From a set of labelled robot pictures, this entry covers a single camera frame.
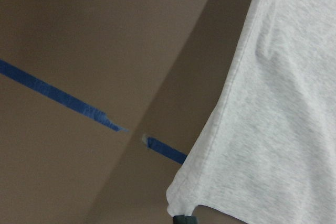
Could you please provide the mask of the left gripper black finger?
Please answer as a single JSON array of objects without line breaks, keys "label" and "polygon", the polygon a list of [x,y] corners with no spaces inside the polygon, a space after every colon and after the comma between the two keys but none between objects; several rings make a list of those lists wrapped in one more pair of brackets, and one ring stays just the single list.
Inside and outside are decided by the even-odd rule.
[{"label": "left gripper black finger", "polygon": [[173,224],[198,224],[196,216],[178,215],[172,218]]}]

